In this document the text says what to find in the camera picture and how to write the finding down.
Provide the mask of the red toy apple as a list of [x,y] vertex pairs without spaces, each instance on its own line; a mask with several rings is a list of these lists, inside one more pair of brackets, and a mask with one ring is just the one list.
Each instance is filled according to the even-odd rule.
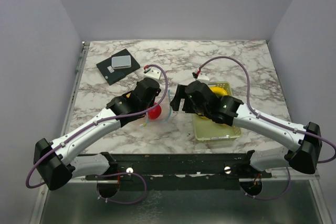
[[158,105],[148,112],[148,118],[150,120],[156,120],[160,117],[161,113],[162,113],[162,108],[160,105]]

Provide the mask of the clear zip top bag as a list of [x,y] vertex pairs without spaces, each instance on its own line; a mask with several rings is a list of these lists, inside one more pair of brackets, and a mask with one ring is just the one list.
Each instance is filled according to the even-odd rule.
[[156,120],[150,120],[148,118],[148,112],[145,114],[145,117],[142,118],[142,124],[140,124],[140,127],[146,127],[151,124],[159,124],[159,123],[166,123],[170,116],[172,115],[172,108],[170,107],[171,102],[171,90],[168,89],[167,94],[163,101],[159,104],[162,108],[162,113],[160,117]]

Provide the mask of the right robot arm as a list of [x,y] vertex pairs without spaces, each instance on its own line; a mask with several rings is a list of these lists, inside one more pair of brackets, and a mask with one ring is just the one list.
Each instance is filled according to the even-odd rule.
[[242,100],[229,95],[216,94],[202,82],[178,85],[170,103],[173,111],[204,116],[217,124],[241,127],[281,144],[281,148],[254,151],[249,160],[241,164],[246,177],[254,177],[266,169],[289,166],[304,174],[316,172],[322,141],[319,125],[295,124],[250,109]]

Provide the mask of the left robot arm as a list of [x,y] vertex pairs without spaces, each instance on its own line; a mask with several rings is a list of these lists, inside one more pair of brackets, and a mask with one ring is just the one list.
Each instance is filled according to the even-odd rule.
[[85,175],[86,170],[75,165],[75,158],[103,136],[144,117],[160,91],[156,80],[144,78],[134,90],[113,98],[95,117],[72,132],[51,142],[39,140],[33,164],[48,189],[57,190],[76,175]]

